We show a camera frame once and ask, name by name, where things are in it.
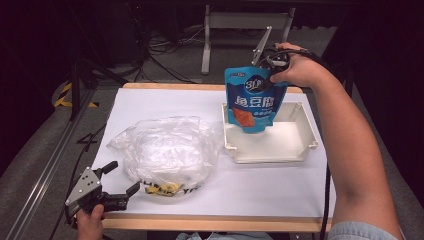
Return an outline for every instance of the hand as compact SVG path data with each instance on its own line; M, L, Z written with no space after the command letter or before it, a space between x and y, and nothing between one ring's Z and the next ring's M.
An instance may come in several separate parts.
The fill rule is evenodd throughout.
M77 212L78 240L101 240L103 236L102 220L106 217L104 206L98 204L91 214L82 209Z
M301 47L290 43L280 43L277 48L300 50ZM271 82L288 81L299 87L313 88L323 79L328 79L332 74L315 61L300 54L290 53L290 65L285 71L271 76Z

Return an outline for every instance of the white paper sheet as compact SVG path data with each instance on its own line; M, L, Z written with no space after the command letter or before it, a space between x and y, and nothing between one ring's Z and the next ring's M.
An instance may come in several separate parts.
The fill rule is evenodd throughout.
M119 167L102 177L103 191L124 193L132 182L118 159L106 147L109 141L140 120L173 116L200 116L222 122L225 91L119 89L105 134L93 163L103 167L117 160ZM322 217L326 154L309 102L304 94L286 94L284 101L302 102L319 147L303 162L237 164L224 156L216 172L197 191L179 198L138 192L125 213L215 216ZM331 184L330 217L335 204Z

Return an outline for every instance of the chair leg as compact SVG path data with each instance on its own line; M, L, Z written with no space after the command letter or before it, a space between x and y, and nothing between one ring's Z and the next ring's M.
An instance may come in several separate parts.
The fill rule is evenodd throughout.
M203 49L202 70L203 75L209 74L209 63L211 58L211 43L210 43L210 25L209 25L209 5L206 5L205 11L205 47Z

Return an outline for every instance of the blue snack bag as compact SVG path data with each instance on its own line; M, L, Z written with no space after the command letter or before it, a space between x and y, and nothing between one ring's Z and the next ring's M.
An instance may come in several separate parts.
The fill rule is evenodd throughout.
M228 122L246 133L257 133L272 126L283 102L288 83L276 83L266 90L259 85L270 77L271 71L258 67L227 68L225 85L227 93Z

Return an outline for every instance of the wooden table edge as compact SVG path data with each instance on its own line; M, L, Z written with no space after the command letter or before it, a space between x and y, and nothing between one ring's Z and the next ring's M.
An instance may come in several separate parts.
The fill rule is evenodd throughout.
M327 231L332 219L328 219ZM322 218L181 216L112 213L104 228L176 231L319 232Z

